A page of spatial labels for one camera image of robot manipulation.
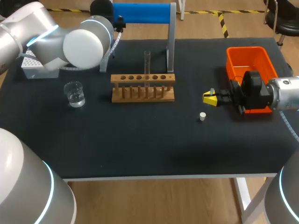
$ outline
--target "orange bin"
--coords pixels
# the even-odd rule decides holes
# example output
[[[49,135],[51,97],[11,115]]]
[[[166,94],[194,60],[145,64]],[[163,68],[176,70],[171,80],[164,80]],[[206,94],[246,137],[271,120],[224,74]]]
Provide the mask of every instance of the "orange bin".
[[[226,53],[228,56],[226,64],[228,78],[238,81],[240,85],[246,71],[258,71],[265,84],[267,84],[270,79],[277,78],[272,62],[266,50],[262,47],[228,48]],[[271,112],[272,110],[269,107],[245,111],[245,113]]]

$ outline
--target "wooden test tube rack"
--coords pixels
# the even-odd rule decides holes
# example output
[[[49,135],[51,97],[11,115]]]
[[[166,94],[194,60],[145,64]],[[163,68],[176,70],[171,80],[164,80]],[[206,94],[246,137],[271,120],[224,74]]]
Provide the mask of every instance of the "wooden test tube rack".
[[[169,102],[174,101],[174,74],[151,75],[111,75],[115,87],[112,92],[112,103]],[[154,86],[163,83],[166,86]],[[139,84],[139,86],[119,87],[119,84]]]

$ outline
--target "black table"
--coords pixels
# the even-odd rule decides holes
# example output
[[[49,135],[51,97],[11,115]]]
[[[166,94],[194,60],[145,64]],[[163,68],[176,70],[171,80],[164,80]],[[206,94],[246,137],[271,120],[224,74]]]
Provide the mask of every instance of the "black table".
[[[241,117],[202,103],[225,88],[226,49],[262,46],[280,77],[289,68],[272,38],[177,40],[175,102],[112,104],[111,74],[166,72],[166,41],[120,41],[108,72],[60,71],[57,79],[27,80],[20,61],[0,90],[0,127],[19,137],[62,178],[273,174],[297,147],[278,112]],[[83,84],[86,104],[68,106],[63,87]],[[206,120],[197,122],[200,112]],[[285,112],[299,132],[297,111]]]

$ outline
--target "blue roller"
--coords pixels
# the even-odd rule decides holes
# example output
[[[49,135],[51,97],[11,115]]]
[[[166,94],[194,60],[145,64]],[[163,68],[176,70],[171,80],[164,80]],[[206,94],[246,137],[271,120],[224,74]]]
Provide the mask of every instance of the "blue roller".
[[[114,19],[120,15],[125,23],[170,23],[170,4],[113,3]]]

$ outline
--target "robotic arm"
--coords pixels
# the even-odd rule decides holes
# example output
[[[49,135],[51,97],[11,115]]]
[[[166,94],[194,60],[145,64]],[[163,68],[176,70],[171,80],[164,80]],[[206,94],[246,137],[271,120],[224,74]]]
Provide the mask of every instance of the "robotic arm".
[[[114,28],[102,16],[91,16],[72,29],[60,28],[39,2],[20,8],[0,23],[0,74],[30,47],[47,70],[69,63],[89,69],[110,50]]]
[[[258,71],[246,71],[241,85],[230,80],[230,89],[209,91],[203,102],[214,106],[235,106],[243,114],[245,110],[298,110],[299,77],[273,78],[264,83]]]

